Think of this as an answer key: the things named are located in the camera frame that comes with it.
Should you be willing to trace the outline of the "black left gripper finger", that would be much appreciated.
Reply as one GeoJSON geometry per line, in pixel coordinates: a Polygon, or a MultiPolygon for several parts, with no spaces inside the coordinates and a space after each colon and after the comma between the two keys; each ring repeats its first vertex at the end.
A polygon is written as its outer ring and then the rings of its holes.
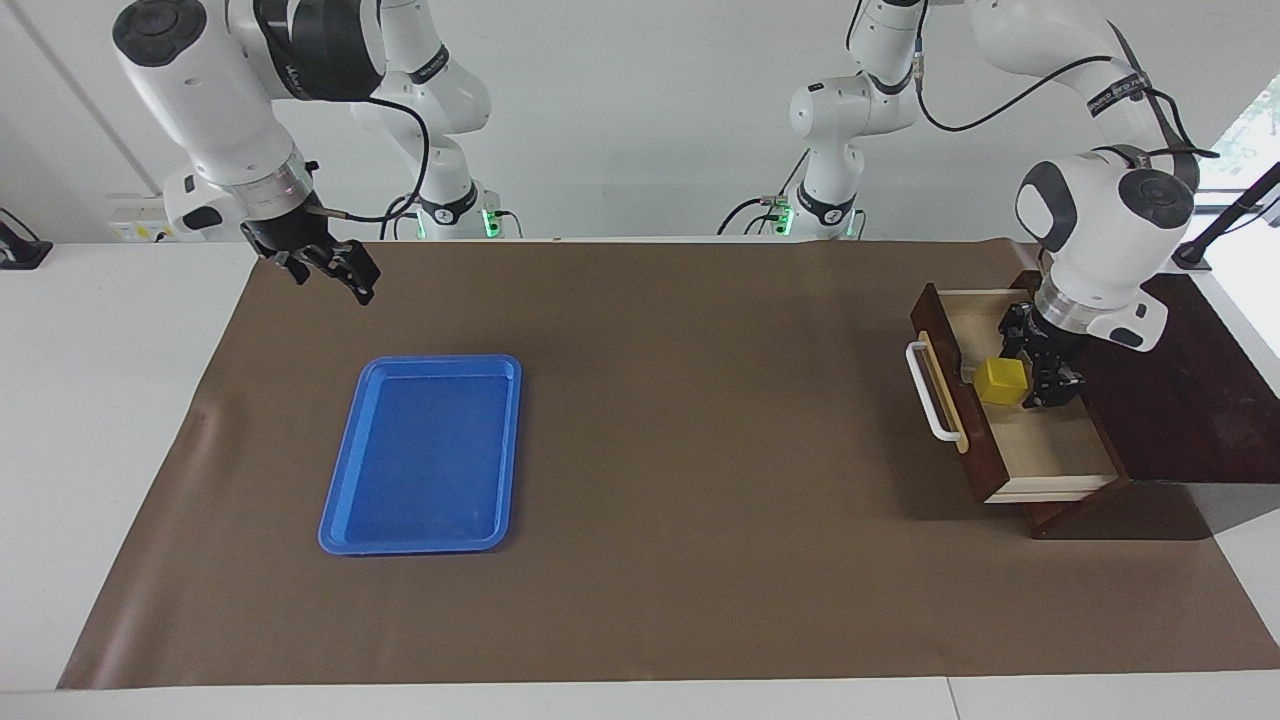
{"type": "Polygon", "coordinates": [[[1012,304],[998,323],[1002,336],[1001,359],[1019,359],[1030,342],[1032,304],[1012,304]]]}
{"type": "Polygon", "coordinates": [[[1085,386],[1085,378],[1069,365],[1033,365],[1030,388],[1021,401],[1024,409],[1062,407],[1085,386]]]}

